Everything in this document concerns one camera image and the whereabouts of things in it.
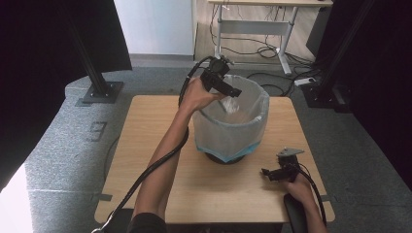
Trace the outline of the person's black sleeve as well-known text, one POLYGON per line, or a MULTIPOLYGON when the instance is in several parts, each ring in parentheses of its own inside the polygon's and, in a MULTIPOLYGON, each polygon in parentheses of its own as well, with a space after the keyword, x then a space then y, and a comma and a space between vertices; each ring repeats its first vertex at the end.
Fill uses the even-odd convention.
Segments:
POLYGON ((167 233, 167 226, 161 217, 152 213, 142 213, 132 218, 127 233, 167 233))

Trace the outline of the white power strip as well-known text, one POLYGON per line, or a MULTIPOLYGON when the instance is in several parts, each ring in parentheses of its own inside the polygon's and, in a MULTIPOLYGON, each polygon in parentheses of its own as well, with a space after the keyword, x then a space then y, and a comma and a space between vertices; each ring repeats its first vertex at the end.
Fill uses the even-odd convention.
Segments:
POLYGON ((312 77, 310 78, 304 78, 304 79, 300 79, 300 80, 296 80, 294 81, 294 85, 295 86, 300 86, 300 85, 304 85, 304 84, 310 84, 310 83, 315 83, 316 80, 312 77))

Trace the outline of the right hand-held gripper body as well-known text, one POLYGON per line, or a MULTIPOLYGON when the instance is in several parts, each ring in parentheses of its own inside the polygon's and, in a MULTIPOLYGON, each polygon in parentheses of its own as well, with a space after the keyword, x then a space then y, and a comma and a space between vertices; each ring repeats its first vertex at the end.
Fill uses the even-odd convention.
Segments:
POLYGON ((283 177, 283 180, 288 180, 293 182, 298 174, 299 162, 297 155, 303 153, 303 150, 284 148, 279 151, 276 156, 278 157, 278 163, 280 168, 274 170, 274 175, 279 175, 283 177))

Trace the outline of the black flat panel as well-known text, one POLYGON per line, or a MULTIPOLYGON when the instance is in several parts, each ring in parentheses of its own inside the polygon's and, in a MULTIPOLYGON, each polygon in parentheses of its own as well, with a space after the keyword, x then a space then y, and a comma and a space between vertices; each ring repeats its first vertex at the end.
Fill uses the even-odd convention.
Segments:
POLYGON ((331 13, 332 7, 322 7, 318 10, 313 27, 306 42, 306 48, 314 55, 319 55, 320 45, 325 34, 326 25, 331 13))

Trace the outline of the person's right hand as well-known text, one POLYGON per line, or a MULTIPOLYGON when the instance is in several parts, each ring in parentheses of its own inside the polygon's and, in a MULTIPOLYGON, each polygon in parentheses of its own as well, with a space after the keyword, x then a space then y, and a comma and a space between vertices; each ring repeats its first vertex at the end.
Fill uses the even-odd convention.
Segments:
POLYGON ((312 193, 311 185, 306 178, 299 174, 293 182, 280 181, 286 191, 307 210, 316 207, 316 201, 312 193))

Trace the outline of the person's left hand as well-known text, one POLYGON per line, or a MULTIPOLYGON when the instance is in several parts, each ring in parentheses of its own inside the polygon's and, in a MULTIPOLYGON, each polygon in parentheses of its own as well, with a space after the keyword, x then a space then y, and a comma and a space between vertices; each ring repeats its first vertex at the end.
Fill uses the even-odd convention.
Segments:
POLYGON ((194 113, 211 104, 214 101, 224 99, 221 93, 210 93, 199 78, 193 78, 189 81, 185 91, 183 101, 180 104, 179 110, 186 113, 194 113))

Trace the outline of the black metal stand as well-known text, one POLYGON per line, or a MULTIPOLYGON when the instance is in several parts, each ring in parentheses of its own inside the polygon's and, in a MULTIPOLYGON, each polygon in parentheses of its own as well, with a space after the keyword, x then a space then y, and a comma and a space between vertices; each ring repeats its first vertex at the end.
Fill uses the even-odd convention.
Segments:
POLYGON ((341 62, 357 33, 357 17, 362 5, 358 0, 331 0, 332 10, 320 45, 319 55, 311 65, 321 72, 315 83, 301 90, 309 108, 338 109, 345 105, 337 87, 341 62))
POLYGON ((105 72, 130 67, 113 0, 60 0, 74 47, 91 81, 83 105, 114 104, 123 82, 108 82, 105 72))

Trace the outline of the white desk frame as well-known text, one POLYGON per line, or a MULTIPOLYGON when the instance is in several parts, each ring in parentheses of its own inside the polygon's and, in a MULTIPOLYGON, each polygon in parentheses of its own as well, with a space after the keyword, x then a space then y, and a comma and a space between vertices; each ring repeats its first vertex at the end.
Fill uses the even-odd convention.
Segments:
POLYGON ((215 45, 215 56, 222 56, 221 34, 247 34, 247 35, 278 35, 283 40, 278 49, 277 57, 287 76, 292 74, 286 56, 286 47, 292 34, 294 22, 300 8, 328 8, 333 2, 331 0, 207 0, 216 5, 218 10, 217 41, 215 45), (223 19, 223 6, 269 6, 269 7, 291 7, 292 15, 285 21, 253 21, 223 19))

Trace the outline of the black curtain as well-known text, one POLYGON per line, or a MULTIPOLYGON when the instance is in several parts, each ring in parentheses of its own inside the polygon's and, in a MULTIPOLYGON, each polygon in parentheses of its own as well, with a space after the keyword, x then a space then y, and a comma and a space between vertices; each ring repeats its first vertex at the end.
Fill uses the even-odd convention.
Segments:
POLYGON ((412 0, 333 0, 316 61, 412 190, 412 0))
POLYGON ((0 191, 87 75, 75 38, 95 71, 131 68, 114 0, 0 0, 0 191))

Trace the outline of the white paper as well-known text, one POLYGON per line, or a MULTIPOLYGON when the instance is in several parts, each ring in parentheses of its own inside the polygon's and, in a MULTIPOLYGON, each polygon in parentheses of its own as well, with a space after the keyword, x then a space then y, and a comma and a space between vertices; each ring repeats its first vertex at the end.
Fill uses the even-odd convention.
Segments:
POLYGON ((236 98, 226 97, 221 101, 224 111, 231 115, 239 111, 240 106, 236 98))

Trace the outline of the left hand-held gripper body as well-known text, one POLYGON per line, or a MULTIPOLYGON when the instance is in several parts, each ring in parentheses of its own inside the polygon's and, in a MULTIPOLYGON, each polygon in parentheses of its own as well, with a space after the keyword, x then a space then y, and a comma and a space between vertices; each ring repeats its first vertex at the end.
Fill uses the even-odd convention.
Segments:
POLYGON ((212 57, 210 64, 206 67, 200 76, 204 88, 207 91, 212 89, 212 85, 216 80, 224 79, 224 75, 229 71, 229 60, 224 56, 221 58, 212 57))

